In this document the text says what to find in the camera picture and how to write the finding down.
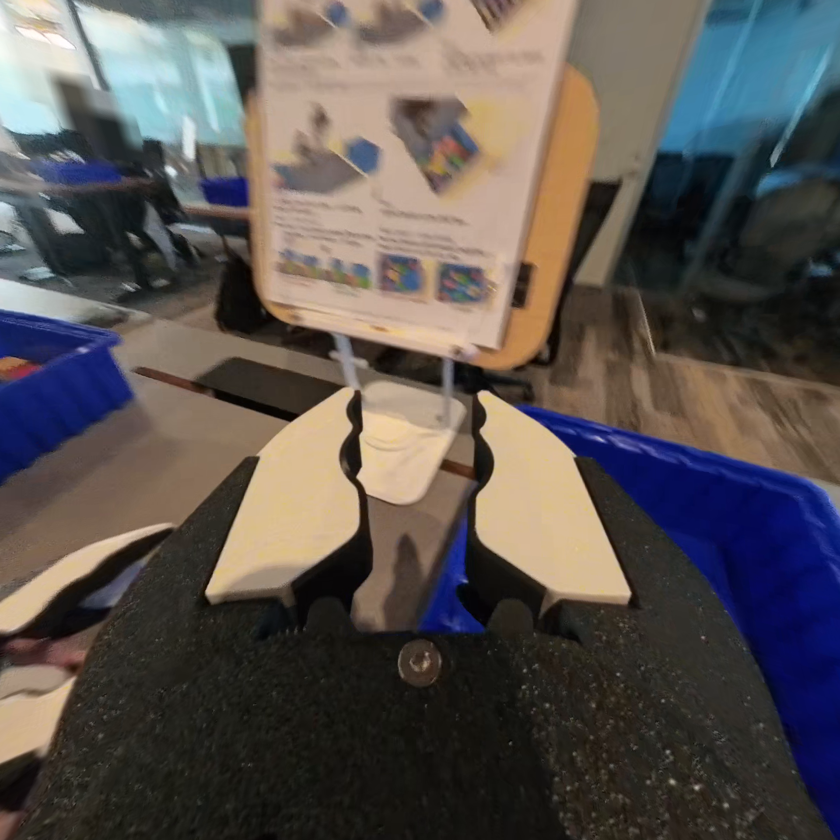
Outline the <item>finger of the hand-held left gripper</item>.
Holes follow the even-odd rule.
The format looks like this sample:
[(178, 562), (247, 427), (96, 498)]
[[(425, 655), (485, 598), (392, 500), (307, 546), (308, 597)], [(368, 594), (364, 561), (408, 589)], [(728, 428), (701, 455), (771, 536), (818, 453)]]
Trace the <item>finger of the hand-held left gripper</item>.
[(1, 635), (64, 636), (99, 619), (174, 531), (155, 524), (69, 553), (2, 598)]
[(55, 737), (75, 676), (8, 681), (1, 699), (1, 767), (42, 759)]

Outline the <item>blue plastic bin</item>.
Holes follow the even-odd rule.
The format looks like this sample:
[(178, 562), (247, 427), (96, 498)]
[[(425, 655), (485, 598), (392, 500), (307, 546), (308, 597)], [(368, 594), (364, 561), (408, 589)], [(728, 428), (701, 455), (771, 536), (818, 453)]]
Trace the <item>blue plastic bin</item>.
[(200, 180), (206, 203), (222, 207), (248, 207), (249, 181), (241, 175), (214, 176)]
[(133, 400), (111, 330), (15, 311), (1, 312), (2, 360), (31, 372), (1, 387), (1, 481)]
[(30, 168), (43, 181), (57, 186), (120, 183), (119, 168), (107, 161), (31, 161)]
[(628, 606), (494, 607), (469, 494), (420, 622), (441, 643), (434, 837), (838, 838), (838, 514), (811, 483), (536, 408)]

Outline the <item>black bag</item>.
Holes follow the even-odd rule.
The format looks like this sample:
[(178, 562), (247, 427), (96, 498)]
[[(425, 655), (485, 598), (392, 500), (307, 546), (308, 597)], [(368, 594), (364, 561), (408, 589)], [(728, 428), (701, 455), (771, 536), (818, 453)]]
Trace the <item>black bag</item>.
[(256, 294), (250, 265), (234, 251), (227, 253), (214, 308), (217, 327), (223, 332), (250, 335), (262, 329), (269, 319)]

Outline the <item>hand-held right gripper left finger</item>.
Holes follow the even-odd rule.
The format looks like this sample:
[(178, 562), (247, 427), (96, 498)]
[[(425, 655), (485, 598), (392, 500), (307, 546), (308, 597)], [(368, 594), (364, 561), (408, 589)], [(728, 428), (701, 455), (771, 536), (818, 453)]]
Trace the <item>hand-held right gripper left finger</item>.
[(300, 607), (319, 565), (372, 570), (361, 472), (361, 393), (339, 389), (284, 426), (257, 456), (205, 597), (212, 605), (280, 596)]

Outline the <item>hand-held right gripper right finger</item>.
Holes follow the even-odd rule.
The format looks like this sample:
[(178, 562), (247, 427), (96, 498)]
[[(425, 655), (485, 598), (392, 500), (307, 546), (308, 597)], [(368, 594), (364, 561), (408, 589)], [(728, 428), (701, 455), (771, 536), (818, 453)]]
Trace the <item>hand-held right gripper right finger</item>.
[(573, 451), (489, 392), (472, 415), (469, 584), (480, 600), (628, 606), (630, 584)]

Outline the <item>printed instruction sheet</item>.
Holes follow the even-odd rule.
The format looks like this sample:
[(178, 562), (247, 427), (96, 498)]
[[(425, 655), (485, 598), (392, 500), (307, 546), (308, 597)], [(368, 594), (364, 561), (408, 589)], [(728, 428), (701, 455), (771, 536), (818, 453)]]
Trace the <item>printed instruction sheet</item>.
[(259, 290), (497, 349), (578, 2), (260, 2)]

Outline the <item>rounded wooden board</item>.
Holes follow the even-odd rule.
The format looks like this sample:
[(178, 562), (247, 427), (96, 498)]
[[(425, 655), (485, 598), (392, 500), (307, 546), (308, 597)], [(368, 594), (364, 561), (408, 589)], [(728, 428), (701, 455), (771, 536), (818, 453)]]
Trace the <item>rounded wooden board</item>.
[(270, 200), (259, 97), (253, 94), (245, 120), (248, 221), (255, 288), (265, 309), (274, 319), (295, 327), (335, 332), (388, 348), (468, 362), (492, 371), (511, 370), (531, 362), (548, 341), (559, 310), (600, 129), (600, 108), (593, 85), (570, 63), (564, 69), (556, 102), (531, 226), (521, 256), (522, 263), (532, 266), (526, 302), (522, 308), (511, 310), (504, 341), (499, 349), (493, 350), (461, 339), (448, 341), (446, 334), (435, 329), (393, 329), (269, 299)]

